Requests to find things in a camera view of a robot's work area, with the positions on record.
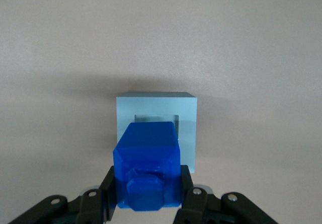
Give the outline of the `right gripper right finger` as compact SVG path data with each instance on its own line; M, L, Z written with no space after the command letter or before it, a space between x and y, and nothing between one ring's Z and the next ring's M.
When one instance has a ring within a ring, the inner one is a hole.
M217 198L194 186L189 168L181 165L182 205L174 223L276 223L250 199L238 192Z

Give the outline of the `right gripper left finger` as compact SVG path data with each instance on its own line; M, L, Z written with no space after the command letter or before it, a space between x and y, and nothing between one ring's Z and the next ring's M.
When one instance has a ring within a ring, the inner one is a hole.
M106 223L111 221L116 205L116 180L111 167L98 188L72 201L62 195L48 196L10 223Z

